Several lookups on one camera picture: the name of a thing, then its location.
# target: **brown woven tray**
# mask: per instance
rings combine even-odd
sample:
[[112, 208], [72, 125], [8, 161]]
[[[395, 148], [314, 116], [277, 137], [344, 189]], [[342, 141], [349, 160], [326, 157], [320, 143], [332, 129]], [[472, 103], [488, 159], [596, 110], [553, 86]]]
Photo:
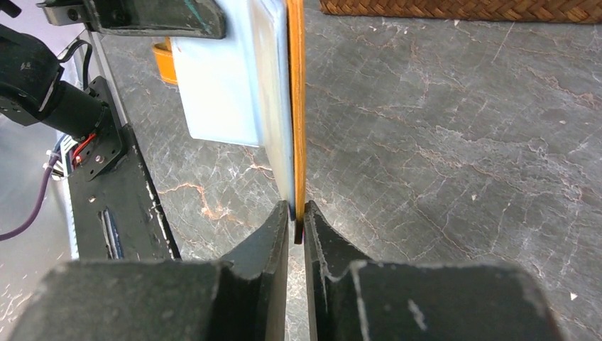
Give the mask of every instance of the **brown woven tray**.
[[320, 0], [320, 8], [347, 16], [602, 22], [602, 0]]

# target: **gray floor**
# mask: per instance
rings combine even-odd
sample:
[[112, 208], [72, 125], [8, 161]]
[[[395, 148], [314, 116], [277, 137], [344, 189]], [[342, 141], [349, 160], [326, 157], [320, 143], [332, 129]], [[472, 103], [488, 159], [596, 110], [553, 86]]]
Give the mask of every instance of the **gray floor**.
[[[22, 224], [40, 189], [54, 129], [22, 127], [0, 115], [0, 233]], [[7, 340], [42, 277], [71, 258], [61, 183], [50, 181], [38, 217], [23, 233], [0, 242], [0, 340]]]
[[[306, 7], [307, 191], [329, 221], [377, 259], [517, 262], [568, 340], [602, 340], [598, 26]], [[182, 255], [222, 255], [278, 199], [265, 153], [192, 140], [151, 40], [103, 43]], [[306, 340], [290, 256], [288, 339]]]

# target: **orange object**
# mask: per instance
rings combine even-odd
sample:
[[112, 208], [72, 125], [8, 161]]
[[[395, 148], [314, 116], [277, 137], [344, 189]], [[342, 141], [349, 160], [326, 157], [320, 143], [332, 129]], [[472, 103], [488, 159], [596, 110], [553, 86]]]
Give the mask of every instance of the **orange object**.
[[155, 53], [157, 67], [159, 68], [159, 74], [163, 82], [177, 85], [170, 39], [165, 37], [164, 43], [153, 45], [153, 53]]
[[287, 0], [290, 64], [290, 103], [292, 109], [292, 148], [295, 160], [295, 244], [303, 240], [305, 213], [305, 22], [303, 0]]

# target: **teal mark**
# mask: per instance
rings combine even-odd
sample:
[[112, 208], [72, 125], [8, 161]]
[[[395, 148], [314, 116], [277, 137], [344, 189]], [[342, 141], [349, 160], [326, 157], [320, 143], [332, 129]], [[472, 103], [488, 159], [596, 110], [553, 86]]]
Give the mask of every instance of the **teal mark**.
[[211, 33], [211, 26], [207, 25], [203, 21], [203, 19], [201, 18], [201, 15], [199, 14], [199, 11], [197, 11], [197, 9], [192, 5], [192, 2], [190, 2], [190, 0], [184, 0], [184, 3], [186, 4], [186, 6], [188, 6], [188, 8], [192, 12], [192, 14], [194, 14], [197, 17], [197, 20], [201, 23], [201, 25], [203, 25], [203, 28], [205, 29], [205, 31], [208, 34], [212, 34]]

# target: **red wire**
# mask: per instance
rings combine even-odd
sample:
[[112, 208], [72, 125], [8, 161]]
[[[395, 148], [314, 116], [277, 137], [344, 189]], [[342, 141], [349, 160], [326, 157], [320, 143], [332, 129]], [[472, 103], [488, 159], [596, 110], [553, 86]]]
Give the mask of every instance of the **red wire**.
[[77, 148], [75, 149], [75, 151], [73, 152], [73, 166], [75, 167], [75, 162], [77, 161], [77, 156], [80, 154], [80, 152], [86, 148], [86, 146], [90, 143], [90, 141], [92, 141], [92, 139], [96, 137], [95, 133], [90, 134], [90, 136], [88, 136], [88, 138], [86, 139], [86, 141], [83, 141], [82, 144], [80, 144], [79, 146], [77, 146]]

